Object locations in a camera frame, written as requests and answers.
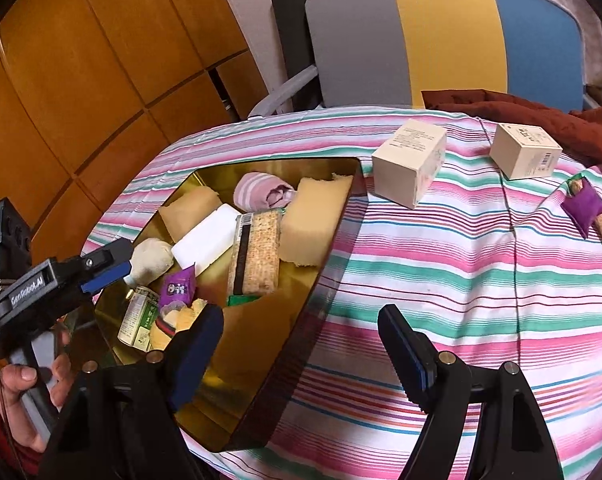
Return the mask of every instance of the striped tablecloth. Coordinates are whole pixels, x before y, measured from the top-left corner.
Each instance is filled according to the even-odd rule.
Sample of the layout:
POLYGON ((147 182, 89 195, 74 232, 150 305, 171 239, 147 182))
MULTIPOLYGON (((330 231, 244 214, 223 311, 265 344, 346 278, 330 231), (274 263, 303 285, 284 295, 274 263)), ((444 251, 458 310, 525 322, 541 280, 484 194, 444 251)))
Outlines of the striped tablecloth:
MULTIPOLYGON (((469 364, 520 363, 567 479, 602 455, 602 244, 560 208, 584 167, 566 155, 550 178, 502 180, 489 153, 494 123, 462 114, 329 108, 222 126, 165 149, 124 190, 86 242, 135 238, 191 173, 270 156, 371 153, 407 118, 447 129, 443 169, 417 209, 374 195, 320 340, 271 442, 208 454, 238 478, 396 479, 425 417, 405 398, 375 320, 396 303, 415 330, 469 364)), ((585 170, 602 195, 602 176, 585 170)), ((371 179, 368 179, 372 190, 371 179)), ((450 478, 462 479, 476 433, 471 407, 450 478)))

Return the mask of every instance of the chair backrest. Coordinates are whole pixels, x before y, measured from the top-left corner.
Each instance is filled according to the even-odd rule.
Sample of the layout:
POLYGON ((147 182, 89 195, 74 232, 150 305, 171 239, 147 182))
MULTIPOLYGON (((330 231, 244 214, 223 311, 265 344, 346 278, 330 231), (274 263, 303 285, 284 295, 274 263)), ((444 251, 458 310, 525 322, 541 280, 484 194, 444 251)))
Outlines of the chair backrest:
POLYGON ((583 105, 583 47, 548 0, 308 0, 326 106, 423 107, 422 90, 508 92, 583 105))

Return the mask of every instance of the black wire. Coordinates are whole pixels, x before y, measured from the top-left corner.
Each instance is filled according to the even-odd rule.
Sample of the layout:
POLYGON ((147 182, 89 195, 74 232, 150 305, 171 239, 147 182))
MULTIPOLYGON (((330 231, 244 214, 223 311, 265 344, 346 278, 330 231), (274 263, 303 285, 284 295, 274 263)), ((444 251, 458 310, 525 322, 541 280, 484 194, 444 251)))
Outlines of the black wire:
POLYGON ((14 437, 12 436, 12 430, 10 429, 10 422, 8 420, 8 412, 5 408, 5 394, 3 391, 3 381, 1 379, 1 370, 0 370, 0 397, 1 397, 1 414, 3 416, 3 423, 5 425, 5 432, 8 435, 8 443, 10 444, 10 449, 12 450, 12 454, 14 458, 17 460, 18 468, 20 469, 21 475, 24 480, 30 480, 30 477, 25 472, 25 468, 23 467, 23 463, 21 462, 20 456, 17 453, 17 449, 14 446, 14 437))

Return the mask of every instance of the fingernail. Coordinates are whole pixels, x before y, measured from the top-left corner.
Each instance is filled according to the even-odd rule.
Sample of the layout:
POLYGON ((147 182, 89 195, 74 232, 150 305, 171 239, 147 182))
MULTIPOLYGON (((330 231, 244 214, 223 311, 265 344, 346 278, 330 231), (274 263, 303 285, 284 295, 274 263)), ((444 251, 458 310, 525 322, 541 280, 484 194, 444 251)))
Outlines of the fingernail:
POLYGON ((34 368, 28 368, 27 366, 24 366, 21 368, 21 379, 24 381, 33 381, 36 379, 36 370, 34 370, 34 368))

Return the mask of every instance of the red cloth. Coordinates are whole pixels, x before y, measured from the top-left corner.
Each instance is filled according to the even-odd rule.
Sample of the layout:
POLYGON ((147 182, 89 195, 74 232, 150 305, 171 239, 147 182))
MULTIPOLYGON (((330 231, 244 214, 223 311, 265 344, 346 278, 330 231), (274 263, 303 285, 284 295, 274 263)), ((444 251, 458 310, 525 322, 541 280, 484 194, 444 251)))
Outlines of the red cloth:
MULTIPOLYGON (((41 453, 37 453, 34 450, 31 450, 29 447, 21 446, 20 444, 14 443, 14 447, 18 456, 20 457, 21 463, 23 464, 23 469, 26 473, 32 476, 36 476, 38 474, 38 463, 41 460, 41 453)), ((0 456, 5 462, 13 469, 18 469, 18 463, 14 454, 12 453, 12 448, 10 448, 10 443, 8 441, 8 436, 5 431, 5 425, 3 424, 3 419, 1 418, 0 413, 0 456)))
POLYGON ((497 123, 541 126, 568 152, 602 164, 602 107, 563 113, 510 94, 488 90, 423 91, 428 110, 462 112, 497 123))

